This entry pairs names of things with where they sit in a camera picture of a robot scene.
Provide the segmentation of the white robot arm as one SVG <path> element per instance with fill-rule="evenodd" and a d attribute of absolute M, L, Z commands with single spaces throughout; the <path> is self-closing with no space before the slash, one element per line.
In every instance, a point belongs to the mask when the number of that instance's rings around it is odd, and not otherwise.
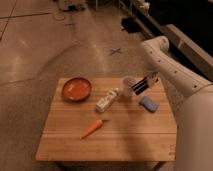
<path fill-rule="evenodd" d="M 158 36 L 140 44 L 149 73 L 160 73 L 182 93 L 177 118 L 175 171 L 213 171 L 213 82 L 168 56 L 169 41 Z"/>

